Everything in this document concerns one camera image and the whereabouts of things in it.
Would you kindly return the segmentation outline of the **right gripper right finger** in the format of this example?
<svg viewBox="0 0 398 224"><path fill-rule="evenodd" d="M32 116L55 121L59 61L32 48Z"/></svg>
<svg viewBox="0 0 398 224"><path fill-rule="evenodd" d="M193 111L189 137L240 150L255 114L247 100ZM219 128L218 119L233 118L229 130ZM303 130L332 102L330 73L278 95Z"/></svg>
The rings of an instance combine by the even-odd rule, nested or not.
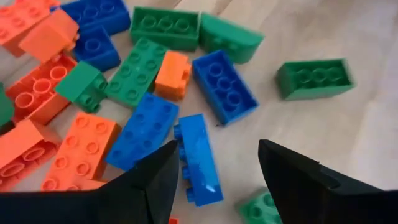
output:
<svg viewBox="0 0 398 224"><path fill-rule="evenodd" d="M397 191L382 190L261 139L262 174L283 223L397 223Z"/></svg>

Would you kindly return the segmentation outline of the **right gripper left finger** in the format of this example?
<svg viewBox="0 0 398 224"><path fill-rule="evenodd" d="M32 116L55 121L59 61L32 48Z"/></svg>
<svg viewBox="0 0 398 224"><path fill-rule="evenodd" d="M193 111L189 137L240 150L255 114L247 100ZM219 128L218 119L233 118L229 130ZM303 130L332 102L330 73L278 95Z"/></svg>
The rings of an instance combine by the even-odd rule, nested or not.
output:
<svg viewBox="0 0 398 224"><path fill-rule="evenodd" d="M94 190L1 194L1 223L168 223L179 172L176 140Z"/></svg>

